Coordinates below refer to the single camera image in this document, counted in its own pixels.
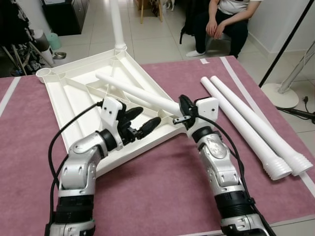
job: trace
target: black pants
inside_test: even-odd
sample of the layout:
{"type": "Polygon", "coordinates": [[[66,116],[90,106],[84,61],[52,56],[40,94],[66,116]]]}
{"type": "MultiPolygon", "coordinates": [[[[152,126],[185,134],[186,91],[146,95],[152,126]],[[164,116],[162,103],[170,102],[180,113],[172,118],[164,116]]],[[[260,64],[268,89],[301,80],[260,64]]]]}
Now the black pants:
{"type": "MultiPolygon", "coordinates": [[[[232,17],[233,15],[227,15],[220,10],[217,11],[216,21],[219,25],[222,21],[232,17]]],[[[194,36],[196,40],[196,50],[199,53],[206,51],[205,39],[206,39],[206,26],[209,22],[209,13],[204,12],[196,16],[194,22],[194,36]]],[[[244,46],[247,36],[247,23],[248,20],[243,20],[226,26],[224,33],[231,37],[231,51],[230,55],[238,57],[242,47],[244,46]]]]}

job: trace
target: white shirt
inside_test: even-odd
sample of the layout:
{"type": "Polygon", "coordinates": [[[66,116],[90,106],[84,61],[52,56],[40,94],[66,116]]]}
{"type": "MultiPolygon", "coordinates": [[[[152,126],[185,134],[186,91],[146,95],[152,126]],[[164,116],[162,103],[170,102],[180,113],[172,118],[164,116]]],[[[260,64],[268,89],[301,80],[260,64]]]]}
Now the white shirt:
{"type": "Polygon", "coordinates": [[[221,0],[218,9],[228,15],[233,15],[247,9],[248,3],[250,1],[263,1],[263,0],[221,0]]]}

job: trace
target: black pole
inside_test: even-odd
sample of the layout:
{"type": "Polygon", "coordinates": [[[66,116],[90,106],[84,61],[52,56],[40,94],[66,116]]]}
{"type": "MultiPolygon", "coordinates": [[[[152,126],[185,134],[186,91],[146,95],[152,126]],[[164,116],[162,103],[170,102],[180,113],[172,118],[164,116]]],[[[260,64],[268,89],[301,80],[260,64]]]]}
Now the black pole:
{"type": "Polygon", "coordinates": [[[298,30],[298,28],[300,27],[302,21],[304,20],[306,14],[308,13],[308,11],[310,10],[312,4],[313,4],[314,0],[310,0],[309,3],[307,4],[307,6],[305,7],[300,19],[297,21],[295,27],[293,28],[291,34],[289,35],[289,37],[287,38],[287,40],[285,41],[284,45],[282,46],[280,52],[278,53],[278,55],[276,56],[275,60],[272,62],[271,66],[269,67],[268,71],[266,72],[264,78],[260,81],[259,83],[259,87],[261,88],[261,86],[264,85],[264,83],[266,82],[266,80],[268,79],[269,75],[271,74],[272,70],[274,69],[274,67],[276,66],[276,64],[278,63],[280,57],[282,56],[282,54],[284,53],[285,49],[287,48],[287,46],[289,45],[289,43],[291,42],[292,38],[294,37],[296,31],[298,30]]]}

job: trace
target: black cabinet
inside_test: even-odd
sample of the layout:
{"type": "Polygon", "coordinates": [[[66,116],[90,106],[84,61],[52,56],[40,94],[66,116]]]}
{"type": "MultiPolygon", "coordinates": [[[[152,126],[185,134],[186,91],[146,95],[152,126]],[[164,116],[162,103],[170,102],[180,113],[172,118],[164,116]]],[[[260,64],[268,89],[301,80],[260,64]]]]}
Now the black cabinet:
{"type": "Polygon", "coordinates": [[[43,5],[44,13],[58,36],[80,34],[89,0],[66,0],[64,3],[43,5]]]}

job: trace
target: wall baseboard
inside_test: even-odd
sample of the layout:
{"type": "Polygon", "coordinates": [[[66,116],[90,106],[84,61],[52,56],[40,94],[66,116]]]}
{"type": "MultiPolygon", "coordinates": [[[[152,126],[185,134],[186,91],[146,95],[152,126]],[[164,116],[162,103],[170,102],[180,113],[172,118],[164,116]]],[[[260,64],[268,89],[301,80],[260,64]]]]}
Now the wall baseboard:
{"type": "MultiPolygon", "coordinates": [[[[278,52],[270,52],[254,35],[250,32],[248,34],[249,41],[268,59],[273,60],[276,58],[278,52]]],[[[299,51],[285,51],[282,56],[290,56],[290,55],[304,55],[306,50],[299,51]]]]}

